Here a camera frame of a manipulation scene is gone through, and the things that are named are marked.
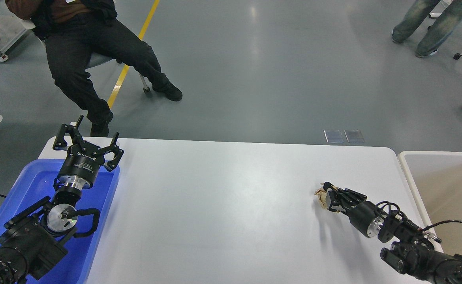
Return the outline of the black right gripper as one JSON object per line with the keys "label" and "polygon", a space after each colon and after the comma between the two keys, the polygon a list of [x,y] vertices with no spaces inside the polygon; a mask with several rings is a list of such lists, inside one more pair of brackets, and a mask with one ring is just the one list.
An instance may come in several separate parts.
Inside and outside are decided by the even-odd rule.
{"label": "black right gripper", "polygon": [[335,213],[346,213],[353,225],[365,237],[376,237],[385,220],[385,212],[374,203],[366,201],[368,196],[352,189],[338,188],[330,182],[323,183],[325,208]]}

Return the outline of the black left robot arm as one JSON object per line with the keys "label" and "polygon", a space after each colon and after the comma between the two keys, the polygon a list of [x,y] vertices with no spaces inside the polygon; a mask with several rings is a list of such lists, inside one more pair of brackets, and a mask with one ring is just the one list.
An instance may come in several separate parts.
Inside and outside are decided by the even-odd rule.
{"label": "black left robot arm", "polygon": [[93,235],[99,228],[101,210],[77,209],[83,191],[93,187],[99,169],[115,170],[124,154],[115,133],[106,147],[84,140],[75,125],[62,124],[53,149],[67,156],[54,179],[54,196],[45,196],[4,225],[0,235],[0,284],[25,284],[27,277],[41,279],[68,250],[72,238]]}

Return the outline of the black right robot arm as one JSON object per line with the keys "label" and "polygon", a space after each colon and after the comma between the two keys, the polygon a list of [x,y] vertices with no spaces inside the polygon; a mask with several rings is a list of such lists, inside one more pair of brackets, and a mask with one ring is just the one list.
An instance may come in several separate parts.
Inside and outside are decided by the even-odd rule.
{"label": "black right robot arm", "polygon": [[462,255],[435,250],[434,242],[441,239],[430,231],[433,225],[421,228],[397,204],[374,204],[364,194],[330,182],[324,182],[315,195],[321,207],[345,214],[365,237],[377,237],[383,243],[397,238],[390,248],[381,250],[380,257],[398,273],[432,284],[462,284]]}

